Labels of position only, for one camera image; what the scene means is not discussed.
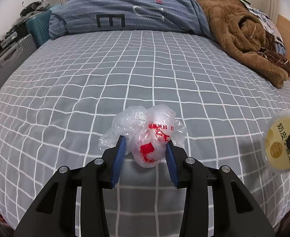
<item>plastic bag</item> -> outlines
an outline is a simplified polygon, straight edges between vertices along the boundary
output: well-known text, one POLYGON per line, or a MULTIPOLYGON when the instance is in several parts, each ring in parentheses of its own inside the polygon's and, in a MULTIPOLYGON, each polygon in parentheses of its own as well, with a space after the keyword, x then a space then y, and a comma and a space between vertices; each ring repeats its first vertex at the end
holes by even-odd
POLYGON ((142 167, 154 167, 165 157, 166 144, 184 148, 187 129, 175 119, 176 113, 161 104, 145 109, 131 106, 117 114, 112 127, 100 137, 99 148, 104 151, 114 147, 120 135, 126 137, 126 153, 132 152, 142 167))

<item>silver ribbed suitcase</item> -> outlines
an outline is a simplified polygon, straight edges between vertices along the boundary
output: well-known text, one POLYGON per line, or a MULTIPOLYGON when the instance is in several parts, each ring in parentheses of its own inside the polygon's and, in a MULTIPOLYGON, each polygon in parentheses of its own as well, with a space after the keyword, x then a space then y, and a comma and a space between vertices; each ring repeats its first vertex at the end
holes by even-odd
POLYGON ((31 34, 23 37, 0 56, 0 89, 12 73, 36 51, 36 44, 31 34))

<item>white patterned fabric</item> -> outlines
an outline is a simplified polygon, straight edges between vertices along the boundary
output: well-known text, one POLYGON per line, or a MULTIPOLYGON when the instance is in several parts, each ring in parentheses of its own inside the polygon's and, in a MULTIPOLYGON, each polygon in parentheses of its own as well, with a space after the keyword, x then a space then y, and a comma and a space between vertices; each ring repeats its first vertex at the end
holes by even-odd
MULTIPOLYGON (((164 103, 188 128, 186 152, 204 165, 230 166, 275 226, 290 210, 290 173, 263 162, 262 132, 290 109, 282 89, 215 42, 160 31, 105 31, 48 41, 0 90, 0 212, 14 228, 60 166, 101 156, 98 139, 131 105, 164 103)), ((141 168, 127 156, 119 184, 104 191, 111 236, 178 236, 185 190, 166 162, 141 168)), ((209 235, 213 234, 209 201, 209 235)), ((79 236, 80 194, 76 206, 79 236)))

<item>round plastic container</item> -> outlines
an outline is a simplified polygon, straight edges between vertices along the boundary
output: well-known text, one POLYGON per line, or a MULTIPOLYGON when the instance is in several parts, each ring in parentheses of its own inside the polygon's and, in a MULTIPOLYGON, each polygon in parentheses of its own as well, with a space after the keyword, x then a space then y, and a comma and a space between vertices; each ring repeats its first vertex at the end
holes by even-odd
POLYGON ((262 157, 271 171, 290 172, 290 150, 286 146, 289 135, 290 110, 286 110, 269 120, 261 141, 262 157))

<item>white letter on duvet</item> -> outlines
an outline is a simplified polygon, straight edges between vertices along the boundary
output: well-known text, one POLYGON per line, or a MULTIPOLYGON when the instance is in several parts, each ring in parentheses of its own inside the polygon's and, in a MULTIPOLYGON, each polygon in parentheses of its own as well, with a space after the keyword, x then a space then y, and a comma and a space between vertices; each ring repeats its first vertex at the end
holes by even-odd
POLYGON ((158 10, 158 11, 163 11, 163 8, 154 8, 154 7, 149 7, 149 6, 133 6, 133 11, 137 16, 141 16, 141 17, 148 17, 148 18, 155 18, 155 19, 160 19, 162 21, 164 21, 164 16, 153 16, 153 15, 145 15, 145 14, 139 14, 136 12, 136 8, 141 8, 141 9, 149 9, 149 10, 158 10))

